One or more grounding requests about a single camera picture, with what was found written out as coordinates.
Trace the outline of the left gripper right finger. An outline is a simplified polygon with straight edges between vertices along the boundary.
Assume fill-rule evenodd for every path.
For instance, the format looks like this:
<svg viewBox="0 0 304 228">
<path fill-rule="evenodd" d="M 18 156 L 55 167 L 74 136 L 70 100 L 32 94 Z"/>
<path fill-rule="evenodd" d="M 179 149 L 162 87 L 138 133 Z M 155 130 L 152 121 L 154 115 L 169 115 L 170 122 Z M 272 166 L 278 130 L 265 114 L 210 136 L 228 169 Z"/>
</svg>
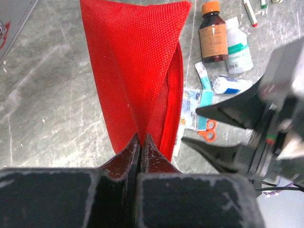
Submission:
<svg viewBox="0 0 304 228">
<path fill-rule="evenodd" d="M 159 155 L 147 135 L 136 185 L 139 228 L 263 228 L 256 195 L 236 174 L 161 172 Z"/>
</svg>

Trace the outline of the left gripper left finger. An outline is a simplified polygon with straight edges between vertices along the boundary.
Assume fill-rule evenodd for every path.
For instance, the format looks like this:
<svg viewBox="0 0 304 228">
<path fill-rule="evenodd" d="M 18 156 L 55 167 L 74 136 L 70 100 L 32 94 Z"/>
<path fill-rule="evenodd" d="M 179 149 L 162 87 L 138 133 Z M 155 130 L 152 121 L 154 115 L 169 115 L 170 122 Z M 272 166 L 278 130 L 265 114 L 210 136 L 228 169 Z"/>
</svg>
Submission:
<svg viewBox="0 0 304 228">
<path fill-rule="evenodd" d="M 0 172 L 3 228 L 132 228 L 138 135 L 97 168 Z"/>
</svg>

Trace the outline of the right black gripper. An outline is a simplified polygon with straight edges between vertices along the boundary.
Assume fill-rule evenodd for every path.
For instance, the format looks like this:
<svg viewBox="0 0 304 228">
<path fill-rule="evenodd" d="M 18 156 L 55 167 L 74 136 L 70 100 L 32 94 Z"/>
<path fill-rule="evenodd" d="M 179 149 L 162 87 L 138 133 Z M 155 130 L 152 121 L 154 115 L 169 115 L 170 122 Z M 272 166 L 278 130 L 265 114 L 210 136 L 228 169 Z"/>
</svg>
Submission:
<svg viewBox="0 0 304 228">
<path fill-rule="evenodd" d="M 247 178 L 284 177 L 304 186 L 304 39 L 275 49 L 259 82 L 196 114 L 254 129 Z"/>
</svg>

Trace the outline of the red first aid pouch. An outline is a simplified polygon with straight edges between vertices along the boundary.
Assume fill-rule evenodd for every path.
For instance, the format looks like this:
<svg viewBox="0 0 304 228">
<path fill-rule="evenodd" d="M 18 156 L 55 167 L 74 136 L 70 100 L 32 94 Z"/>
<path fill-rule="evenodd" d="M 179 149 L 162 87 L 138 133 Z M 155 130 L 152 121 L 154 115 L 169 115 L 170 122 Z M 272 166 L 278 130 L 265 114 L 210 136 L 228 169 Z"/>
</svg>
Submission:
<svg viewBox="0 0 304 228">
<path fill-rule="evenodd" d="M 179 37 L 188 1 L 141 6 L 80 2 L 96 89 L 113 150 L 151 135 L 172 158 L 183 96 Z"/>
</svg>

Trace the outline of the teal white bandage packet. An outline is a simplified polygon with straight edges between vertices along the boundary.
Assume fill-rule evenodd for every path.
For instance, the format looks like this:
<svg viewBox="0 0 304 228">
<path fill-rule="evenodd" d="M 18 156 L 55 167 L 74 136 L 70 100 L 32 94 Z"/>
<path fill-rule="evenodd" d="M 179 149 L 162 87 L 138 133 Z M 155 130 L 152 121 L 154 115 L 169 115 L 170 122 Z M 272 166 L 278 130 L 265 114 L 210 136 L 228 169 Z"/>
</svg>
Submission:
<svg viewBox="0 0 304 228">
<path fill-rule="evenodd" d="M 205 66 L 203 65 L 203 63 L 202 62 L 196 63 L 195 69 L 199 75 L 203 89 L 212 90 L 211 83 L 210 83 L 210 80 L 208 77 L 208 73 L 207 73 L 207 70 L 206 70 Z"/>
</svg>

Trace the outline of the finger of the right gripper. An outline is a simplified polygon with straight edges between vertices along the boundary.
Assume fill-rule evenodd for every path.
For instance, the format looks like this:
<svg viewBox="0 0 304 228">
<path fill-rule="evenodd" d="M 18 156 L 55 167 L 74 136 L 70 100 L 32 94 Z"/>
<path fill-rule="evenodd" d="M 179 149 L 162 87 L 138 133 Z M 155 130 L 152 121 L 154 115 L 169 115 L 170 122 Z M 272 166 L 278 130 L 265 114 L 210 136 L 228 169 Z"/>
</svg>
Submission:
<svg viewBox="0 0 304 228">
<path fill-rule="evenodd" d="M 183 143 L 202 155 L 220 173 L 248 173 L 255 150 L 238 144 L 221 147 L 183 137 Z"/>
</svg>

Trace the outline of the orange small scissors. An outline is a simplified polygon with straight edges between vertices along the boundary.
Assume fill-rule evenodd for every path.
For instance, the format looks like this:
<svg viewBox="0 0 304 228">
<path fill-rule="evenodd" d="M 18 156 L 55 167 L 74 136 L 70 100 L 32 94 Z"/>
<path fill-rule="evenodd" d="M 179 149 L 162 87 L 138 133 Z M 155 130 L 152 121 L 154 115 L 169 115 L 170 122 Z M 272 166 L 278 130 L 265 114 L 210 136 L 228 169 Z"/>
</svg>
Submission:
<svg viewBox="0 0 304 228">
<path fill-rule="evenodd" d="M 216 127 L 217 121 L 209 119 L 207 120 L 206 130 L 199 130 L 198 134 L 204 137 L 207 142 L 211 143 L 215 141 L 217 136 L 215 132 Z"/>
</svg>

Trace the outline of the teal tape roll packet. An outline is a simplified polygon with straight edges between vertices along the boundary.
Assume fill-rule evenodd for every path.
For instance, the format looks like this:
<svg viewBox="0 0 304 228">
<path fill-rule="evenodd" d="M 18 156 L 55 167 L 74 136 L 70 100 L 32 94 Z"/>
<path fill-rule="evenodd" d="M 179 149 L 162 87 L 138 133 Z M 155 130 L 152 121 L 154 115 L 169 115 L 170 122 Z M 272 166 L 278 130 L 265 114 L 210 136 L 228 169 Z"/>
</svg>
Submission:
<svg viewBox="0 0 304 228">
<path fill-rule="evenodd" d="M 196 109 L 211 105 L 213 94 L 212 90 L 184 89 L 180 124 L 185 129 L 194 131 L 207 130 L 208 119 L 197 116 Z"/>
</svg>

